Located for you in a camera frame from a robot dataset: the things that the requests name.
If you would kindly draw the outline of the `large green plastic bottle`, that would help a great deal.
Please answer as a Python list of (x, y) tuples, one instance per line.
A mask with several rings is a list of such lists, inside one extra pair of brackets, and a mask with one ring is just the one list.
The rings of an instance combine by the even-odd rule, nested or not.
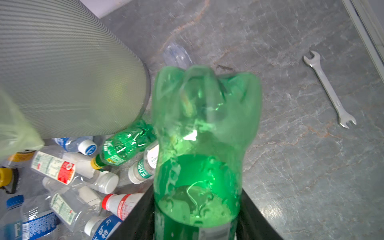
[(232, 240), (243, 191), (243, 160), (262, 113), (251, 72), (166, 66), (156, 77), (153, 126), (157, 240)]

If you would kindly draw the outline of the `crushed clear bottle purple label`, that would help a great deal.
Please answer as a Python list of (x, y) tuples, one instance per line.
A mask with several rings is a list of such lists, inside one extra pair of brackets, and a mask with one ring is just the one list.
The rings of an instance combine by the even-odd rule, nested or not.
[(188, 69), (193, 62), (187, 51), (175, 42), (170, 43), (163, 51), (163, 59), (167, 66)]

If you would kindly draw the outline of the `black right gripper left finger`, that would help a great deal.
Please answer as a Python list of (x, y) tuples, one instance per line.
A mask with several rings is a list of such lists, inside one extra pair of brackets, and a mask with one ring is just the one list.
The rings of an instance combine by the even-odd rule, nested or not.
[(109, 240), (154, 240), (155, 198), (151, 185)]

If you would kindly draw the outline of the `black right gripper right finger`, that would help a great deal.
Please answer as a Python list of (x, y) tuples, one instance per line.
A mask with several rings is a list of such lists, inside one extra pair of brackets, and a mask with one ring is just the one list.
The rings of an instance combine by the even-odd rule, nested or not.
[(243, 190), (236, 230), (237, 240), (283, 240)]

